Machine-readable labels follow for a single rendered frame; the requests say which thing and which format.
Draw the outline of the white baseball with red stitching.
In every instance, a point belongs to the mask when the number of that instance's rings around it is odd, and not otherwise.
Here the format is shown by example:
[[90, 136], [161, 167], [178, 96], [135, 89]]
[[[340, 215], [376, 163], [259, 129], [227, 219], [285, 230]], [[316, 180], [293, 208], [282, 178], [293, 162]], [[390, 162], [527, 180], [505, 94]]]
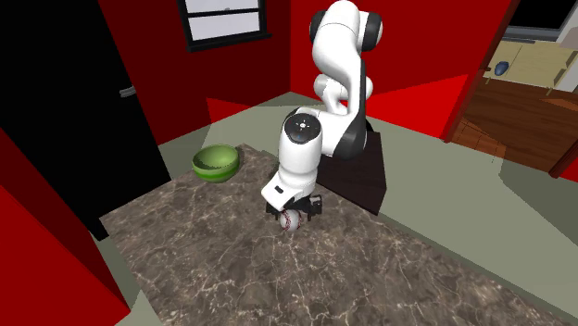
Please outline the white baseball with red stitching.
[[298, 230], [302, 224], [302, 220], [301, 213], [294, 209], [284, 210], [279, 217], [280, 226], [287, 232]]

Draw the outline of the black refrigerator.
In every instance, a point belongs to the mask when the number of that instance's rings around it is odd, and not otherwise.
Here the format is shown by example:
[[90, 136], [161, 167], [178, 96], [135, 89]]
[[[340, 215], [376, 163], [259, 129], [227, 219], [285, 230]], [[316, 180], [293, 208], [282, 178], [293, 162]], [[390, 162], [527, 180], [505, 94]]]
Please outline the black refrigerator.
[[0, 129], [98, 240], [170, 179], [97, 0], [0, 0]]

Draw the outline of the beige cabinet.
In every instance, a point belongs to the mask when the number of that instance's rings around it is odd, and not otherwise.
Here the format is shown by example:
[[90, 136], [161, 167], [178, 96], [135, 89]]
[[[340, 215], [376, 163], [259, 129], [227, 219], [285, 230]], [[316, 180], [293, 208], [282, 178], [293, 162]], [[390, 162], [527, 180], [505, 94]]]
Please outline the beige cabinet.
[[[496, 76], [494, 68], [500, 61], [508, 61], [509, 69]], [[578, 49], [560, 43], [501, 41], [488, 67], [491, 70], [484, 74], [485, 83], [502, 80], [570, 93], [578, 87]]]

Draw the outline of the black framed window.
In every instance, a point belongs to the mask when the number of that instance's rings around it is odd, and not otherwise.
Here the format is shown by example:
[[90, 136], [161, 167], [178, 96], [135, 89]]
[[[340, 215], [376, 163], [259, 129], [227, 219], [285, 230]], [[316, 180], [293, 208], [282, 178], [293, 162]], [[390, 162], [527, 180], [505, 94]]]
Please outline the black framed window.
[[266, 0], [176, 0], [188, 52], [271, 37]]

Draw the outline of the dark brown robot stand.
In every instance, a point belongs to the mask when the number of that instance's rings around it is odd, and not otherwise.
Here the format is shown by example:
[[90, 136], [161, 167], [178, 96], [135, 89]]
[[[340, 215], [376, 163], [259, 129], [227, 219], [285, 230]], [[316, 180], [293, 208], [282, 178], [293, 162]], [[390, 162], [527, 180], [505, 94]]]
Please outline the dark brown robot stand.
[[387, 190], [382, 137], [366, 121], [364, 151], [350, 160], [322, 156], [317, 184], [378, 215]]

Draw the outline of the green bowl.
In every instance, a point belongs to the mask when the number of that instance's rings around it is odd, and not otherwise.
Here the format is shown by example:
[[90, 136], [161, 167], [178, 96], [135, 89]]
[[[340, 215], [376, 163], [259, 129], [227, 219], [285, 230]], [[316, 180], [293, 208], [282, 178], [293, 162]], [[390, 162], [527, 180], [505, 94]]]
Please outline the green bowl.
[[227, 144], [213, 144], [199, 150], [192, 160], [193, 171], [206, 182], [226, 182], [239, 169], [238, 151]]

